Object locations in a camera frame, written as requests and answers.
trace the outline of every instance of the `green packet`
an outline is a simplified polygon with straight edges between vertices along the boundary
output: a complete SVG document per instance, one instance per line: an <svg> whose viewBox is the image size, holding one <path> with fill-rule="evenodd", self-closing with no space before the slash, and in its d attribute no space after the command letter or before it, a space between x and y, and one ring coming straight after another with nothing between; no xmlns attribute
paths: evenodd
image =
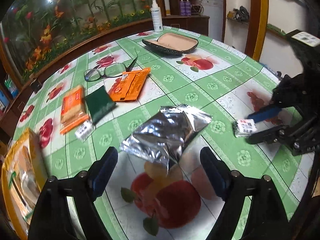
<svg viewBox="0 0 320 240"><path fill-rule="evenodd" d="M84 97L84 100L87 103L93 125L96 125L116 105L104 86Z"/></svg>

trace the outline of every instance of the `spray bottle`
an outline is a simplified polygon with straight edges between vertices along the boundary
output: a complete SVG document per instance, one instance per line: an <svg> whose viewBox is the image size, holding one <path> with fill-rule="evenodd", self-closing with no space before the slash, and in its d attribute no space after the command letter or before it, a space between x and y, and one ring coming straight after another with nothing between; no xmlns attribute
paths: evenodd
<svg viewBox="0 0 320 240"><path fill-rule="evenodd" d="M161 10L156 0L152 1L151 15L152 15L154 31L157 33L162 32L163 26L162 26Z"/></svg>

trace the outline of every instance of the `screw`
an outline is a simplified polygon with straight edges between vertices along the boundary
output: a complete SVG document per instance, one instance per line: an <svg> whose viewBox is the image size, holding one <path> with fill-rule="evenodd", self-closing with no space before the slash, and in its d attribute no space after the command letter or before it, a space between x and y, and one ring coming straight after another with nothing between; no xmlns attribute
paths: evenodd
<svg viewBox="0 0 320 240"><path fill-rule="evenodd" d="M80 171L79 173L78 173L78 176L80 177L80 178L83 178L83 177L85 177L85 176L87 176L88 175L88 172L87 171Z"/></svg>
<svg viewBox="0 0 320 240"><path fill-rule="evenodd" d="M296 148L296 149L299 149L299 148L300 148L300 145L299 145L299 143L295 142L295 143L293 144L293 147Z"/></svg>
<svg viewBox="0 0 320 240"><path fill-rule="evenodd" d="M234 176L234 177L238 177L240 175L240 172L236 171L236 170L233 170L233 171L231 171L231 175Z"/></svg>
<svg viewBox="0 0 320 240"><path fill-rule="evenodd" d="M263 175L263 179L265 181L271 181L271 177L269 175Z"/></svg>
<svg viewBox="0 0 320 240"><path fill-rule="evenodd" d="M56 179L55 176L50 176L50 177L48 178L48 181L49 181L49 182L53 182L55 179Z"/></svg>

